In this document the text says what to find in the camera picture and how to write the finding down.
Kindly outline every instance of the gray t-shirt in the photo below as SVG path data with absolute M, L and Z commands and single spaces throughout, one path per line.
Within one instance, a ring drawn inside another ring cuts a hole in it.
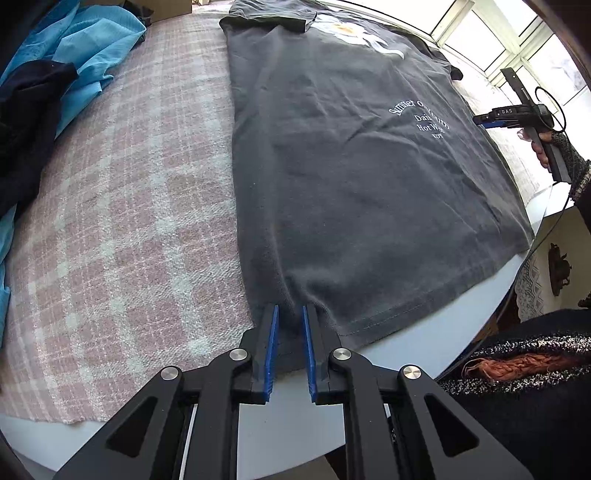
M 303 304 L 356 349 L 528 249 L 514 179 L 440 52 L 303 0 L 236 0 L 220 24 L 242 274 L 255 323 L 280 305 L 280 371 L 304 365 Z

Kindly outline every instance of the sleeve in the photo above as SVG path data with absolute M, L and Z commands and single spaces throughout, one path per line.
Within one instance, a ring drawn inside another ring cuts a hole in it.
M 572 179 L 571 198 L 579 209 L 591 232 L 591 166 L 573 148 L 564 134 L 552 134 L 552 143 L 558 147 Z

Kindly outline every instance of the orange fabric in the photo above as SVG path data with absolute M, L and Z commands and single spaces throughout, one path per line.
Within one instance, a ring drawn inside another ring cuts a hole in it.
M 537 373 L 575 367 L 581 361 L 581 359 L 569 356 L 544 353 L 525 353 L 504 360 L 478 358 L 464 366 L 462 376 L 476 375 L 494 381 L 515 380 Z

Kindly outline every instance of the cardboard box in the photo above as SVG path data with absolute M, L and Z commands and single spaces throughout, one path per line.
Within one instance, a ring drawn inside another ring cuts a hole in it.
M 191 0 L 131 0 L 154 10 L 152 22 L 191 13 Z M 120 5 L 122 0 L 83 0 L 82 5 Z

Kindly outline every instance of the blue cloth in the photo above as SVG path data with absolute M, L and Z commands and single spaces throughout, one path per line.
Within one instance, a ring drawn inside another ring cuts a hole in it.
M 17 206 L 12 207 L 0 218 L 0 345 L 2 345 L 2 335 L 4 333 L 4 321 L 8 310 L 8 300 L 10 299 L 10 288 L 4 285 L 4 276 L 6 269 L 4 259 L 10 250 L 12 236 L 14 234 L 14 212 Z
M 50 57 L 72 62 L 79 75 L 61 101 L 56 136 L 110 84 L 113 76 L 107 70 L 123 61 L 145 31 L 143 23 L 121 7 L 93 5 L 78 10 Z
M 145 30 L 134 14 L 121 7 L 80 8 L 78 0 L 61 0 L 21 44 L 0 76 L 0 85 L 31 60 L 72 62 L 79 77 L 61 99 L 57 137 L 113 80 L 107 69 L 123 61 Z M 16 206 L 0 219 L 0 341 L 10 297 L 10 289 L 4 286 L 4 258 L 12 243 L 15 211 Z

